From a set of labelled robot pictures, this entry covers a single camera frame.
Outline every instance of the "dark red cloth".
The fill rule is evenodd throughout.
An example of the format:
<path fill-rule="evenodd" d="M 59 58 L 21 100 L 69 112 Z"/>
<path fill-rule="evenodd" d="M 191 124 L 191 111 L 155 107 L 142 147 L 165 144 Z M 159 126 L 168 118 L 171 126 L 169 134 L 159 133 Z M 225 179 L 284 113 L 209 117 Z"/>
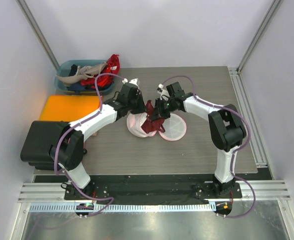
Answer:
<path fill-rule="evenodd" d="M 120 70 L 119 55 L 113 54 L 107 61 L 107 66 L 101 73 L 111 73 L 118 74 Z M 86 80 L 81 80 L 80 84 L 82 86 L 90 86 L 91 89 L 95 89 L 95 77 L 87 78 Z M 105 75 L 98 78 L 97 85 L 99 88 L 110 85 L 113 82 L 113 76 Z"/>
<path fill-rule="evenodd" d="M 141 126 L 141 128 L 148 134 L 150 132 L 153 131 L 160 131 L 162 133 L 165 132 L 165 129 L 163 128 L 162 124 L 165 121 L 163 118 L 160 118 L 158 120 L 155 120 L 153 122 L 151 122 L 150 117 L 153 113 L 153 111 L 155 110 L 154 107 L 151 104 L 151 100 L 147 101 L 146 104 L 146 108 L 147 108 L 147 119 L 146 121 L 143 123 L 143 125 Z"/>

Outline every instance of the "blue plastic bin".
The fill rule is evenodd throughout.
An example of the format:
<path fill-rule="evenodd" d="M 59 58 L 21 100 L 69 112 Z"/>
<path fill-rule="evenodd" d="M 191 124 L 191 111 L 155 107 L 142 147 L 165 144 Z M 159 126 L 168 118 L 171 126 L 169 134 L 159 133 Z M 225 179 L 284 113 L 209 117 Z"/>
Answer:
<path fill-rule="evenodd" d="M 77 66 L 84 67 L 84 66 L 94 66 L 94 65 L 103 63 L 105 61 L 106 60 L 70 60 L 70 61 L 66 61 L 60 66 L 59 70 L 57 71 L 57 75 L 62 76 L 62 77 L 69 76 L 71 66 L 74 65 L 74 64 L 77 65 Z M 67 87 L 57 77 L 55 77 L 54 84 L 55 84 L 55 87 L 58 90 L 64 92 L 67 95 L 75 95 L 75 94 L 97 95 L 97 92 L 94 91 L 94 90 L 81 91 L 81 92 L 69 91 L 67 89 Z M 105 90 L 102 90 L 102 91 L 99 91 L 99 93 L 101 95 L 106 95 L 106 94 L 110 93 L 112 91 L 113 85 L 114 85 L 114 83 L 112 83 L 109 88 L 107 88 Z"/>

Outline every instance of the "orange board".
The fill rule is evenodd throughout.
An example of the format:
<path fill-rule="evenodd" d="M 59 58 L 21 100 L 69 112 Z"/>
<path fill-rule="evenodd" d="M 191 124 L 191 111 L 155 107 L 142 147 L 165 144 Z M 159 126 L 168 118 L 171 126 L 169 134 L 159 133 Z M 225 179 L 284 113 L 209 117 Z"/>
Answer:
<path fill-rule="evenodd" d="M 39 120 L 72 122 L 98 108 L 97 96 L 52 95 L 48 98 Z"/>

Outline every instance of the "white wall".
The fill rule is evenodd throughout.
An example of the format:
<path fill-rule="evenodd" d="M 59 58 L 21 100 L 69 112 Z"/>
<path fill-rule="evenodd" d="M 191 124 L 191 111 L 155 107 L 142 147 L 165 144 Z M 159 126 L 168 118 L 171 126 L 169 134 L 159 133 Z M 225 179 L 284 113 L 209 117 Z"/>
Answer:
<path fill-rule="evenodd" d="M 15 203 L 33 168 L 19 154 L 55 72 L 14 0 L 0 1 L 0 240 L 8 239 Z"/>
<path fill-rule="evenodd" d="M 237 67 L 272 0 L 26 0 L 60 64 Z"/>
<path fill-rule="evenodd" d="M 243 79 L 273 173 L 286 181 L 294 201 L 294 0 L 282 3 Z"/>

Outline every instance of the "pile of clothes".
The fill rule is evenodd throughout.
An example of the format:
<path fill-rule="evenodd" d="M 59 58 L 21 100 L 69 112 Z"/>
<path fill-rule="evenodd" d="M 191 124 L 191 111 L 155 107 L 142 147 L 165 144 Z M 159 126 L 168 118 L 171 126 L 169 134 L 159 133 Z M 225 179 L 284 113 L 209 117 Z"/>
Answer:
<path fill-rule="evenodd" d="M 95 66 L 72 65 L 69 76 L 57 76 L 69 91 L 96 91 L 95 78 L 102 73 L 118 74 L 120 70 L 119 55 L 113 54 L 106 62 Z M 98 78 L 99 91 L 108 89 L 113 83 L 113 76 L 104 75 Z"/>

